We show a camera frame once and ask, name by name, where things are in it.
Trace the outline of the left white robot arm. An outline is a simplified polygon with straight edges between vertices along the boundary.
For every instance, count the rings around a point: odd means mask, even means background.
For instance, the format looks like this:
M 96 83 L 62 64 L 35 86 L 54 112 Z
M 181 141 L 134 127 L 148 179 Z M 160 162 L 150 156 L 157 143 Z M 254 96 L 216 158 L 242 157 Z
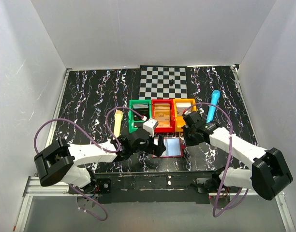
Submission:
M 160 157 L 166 151 L 163 136 L 155 141 L 143 128 L 119 137 L 118 141 L 121 143 L 120 151 L 109 153 L 92 144 L 75 145 L 68 144 L 65 139 L 56 140 L 34 157 L 41 186 L 64 182 L 80 187 L 85 193 L 92 193 L 96 189 L 95 177 L 82 165 L 123 161 L 138 152 Z

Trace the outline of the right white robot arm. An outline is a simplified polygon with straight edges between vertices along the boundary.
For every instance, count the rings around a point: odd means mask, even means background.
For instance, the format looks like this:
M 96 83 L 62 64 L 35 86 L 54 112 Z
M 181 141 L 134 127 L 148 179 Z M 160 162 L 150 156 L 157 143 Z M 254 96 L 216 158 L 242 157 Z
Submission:
M 281 151 L 267 150 L 239 138 L 211 121 L 207 123 L 197 111 L 183 114 L 186 146 L 203 142 L 227 151 L 247 166 L 246 169 L 220 168 L 200 187 L 223 192 L 228 187 L 254 190 L 265 200 L 272 200 L 293 181 L 290 169 Z

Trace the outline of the red leather card holder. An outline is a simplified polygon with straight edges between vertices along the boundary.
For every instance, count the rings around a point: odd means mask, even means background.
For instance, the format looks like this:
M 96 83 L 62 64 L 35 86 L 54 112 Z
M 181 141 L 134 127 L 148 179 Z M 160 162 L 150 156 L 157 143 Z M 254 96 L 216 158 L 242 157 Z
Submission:
M 183 157 L 184 144 L 180 137 L 177 138 L 164 138 L 164 145 L 166 150 L 162 153 L 160 158 L 178 158 Z

